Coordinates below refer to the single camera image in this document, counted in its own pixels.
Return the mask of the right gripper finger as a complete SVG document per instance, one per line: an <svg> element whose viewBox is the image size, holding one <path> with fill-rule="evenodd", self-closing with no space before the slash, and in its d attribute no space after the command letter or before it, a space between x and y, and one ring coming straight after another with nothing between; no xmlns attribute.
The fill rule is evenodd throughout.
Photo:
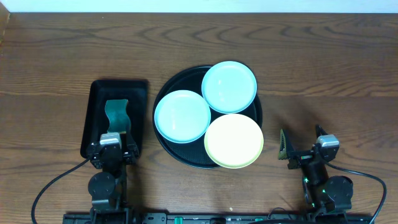
<svg viewBox="0 0 398 224"><path fill-rule="evenodd" d="M315 131L317 137L326 136L328 134L319 124L315 125Z"/></svg>
<svg viewBox="0 0 398 224"><path fill-rule="evenodd" d="M280 130L280 149L278 154L278 160L286 160L292 157L294 148L290 142L290 139L284 129Z"/></svg>

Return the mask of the green and yellow sponge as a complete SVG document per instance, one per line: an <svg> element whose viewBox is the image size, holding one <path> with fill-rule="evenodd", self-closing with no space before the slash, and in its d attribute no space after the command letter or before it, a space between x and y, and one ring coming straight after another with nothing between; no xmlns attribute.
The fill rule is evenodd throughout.
<svg viewBox="0 0 398 224"><path fill-rule="evenodd" d="M128 100L108 100L105 104L105 114L109 120L108 133L126 134L131 130L131 120L127 115Z"/></svg>

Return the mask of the yellow plate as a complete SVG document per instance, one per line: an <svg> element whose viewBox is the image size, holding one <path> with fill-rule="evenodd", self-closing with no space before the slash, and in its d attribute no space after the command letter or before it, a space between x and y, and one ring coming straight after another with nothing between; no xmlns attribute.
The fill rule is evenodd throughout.
<svg viewBox="0 0 398 224"><path fill-rule="evenodd" d="M226 114L208 127L204 147L209 158L221 167L240 169L261 154L264 136L259 125L242 114Z"/></svg>

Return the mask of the light blue plate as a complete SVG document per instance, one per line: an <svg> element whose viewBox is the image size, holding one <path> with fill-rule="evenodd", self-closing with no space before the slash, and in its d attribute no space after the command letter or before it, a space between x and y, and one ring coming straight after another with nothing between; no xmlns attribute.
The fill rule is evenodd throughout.
<svg viewBox="0 0 398 224"><path fill-rule="evenodd" d="M211 111L198 93L177 90L159 101L154 121L156 130L166 140L186 144L204 135L210 125Z"/></svg>

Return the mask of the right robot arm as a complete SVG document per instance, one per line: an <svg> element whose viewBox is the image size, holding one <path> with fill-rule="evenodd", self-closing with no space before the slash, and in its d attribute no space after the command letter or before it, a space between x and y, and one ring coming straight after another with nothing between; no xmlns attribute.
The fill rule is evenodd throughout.
<svg viewBox="0 0 398 224"><path fill-rule="evenodd" d="M343 213L352 208L353 182L345 176L330 177L326 164L335 159L340 142L333 134L327 134L315 126L317 140L307 151L296 151L287 131L280 131L279 160L288 160L289 169L300 169L303 188L320 214Z"/></svg>

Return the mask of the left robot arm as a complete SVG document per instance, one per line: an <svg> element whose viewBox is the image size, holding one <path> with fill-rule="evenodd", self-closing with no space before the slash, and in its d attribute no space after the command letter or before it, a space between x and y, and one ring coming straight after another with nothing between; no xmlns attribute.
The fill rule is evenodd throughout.
<svg viewBox="0 0 398 224"><path fill-rule="evenodd" d="M92 223L135 224L142 221L140 213L127 202L127 166L136 163L140 151L129 126L123 134L123 138L118 132L102 134L98 142L91 143L86 149L87 158L101 170L88 183Z"/></svg>

